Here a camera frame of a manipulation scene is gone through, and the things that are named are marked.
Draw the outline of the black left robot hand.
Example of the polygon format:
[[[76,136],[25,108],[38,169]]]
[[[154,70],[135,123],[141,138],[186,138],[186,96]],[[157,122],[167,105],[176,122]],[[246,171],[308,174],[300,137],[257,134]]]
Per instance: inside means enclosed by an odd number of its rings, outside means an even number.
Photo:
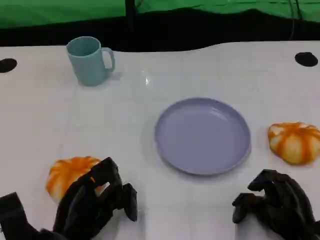
[[[58,205],[53,231],[68,240],[90,240],[114,210],[124,210],[133,222],[138,219],[137,191],[122,183],[117,164],[107,157],[70,185]]]

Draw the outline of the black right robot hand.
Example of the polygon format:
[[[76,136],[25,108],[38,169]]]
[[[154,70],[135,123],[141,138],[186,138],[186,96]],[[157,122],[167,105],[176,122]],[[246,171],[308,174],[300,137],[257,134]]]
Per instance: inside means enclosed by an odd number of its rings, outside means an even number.
[[[240,193],[232,202],[233,223],[240,224],[250,214],[284,240],[320,238],[320,222],[314,217],[311,202],[289,175],[264,169],[247,188],[253,192],[263,190],[264,195]]]

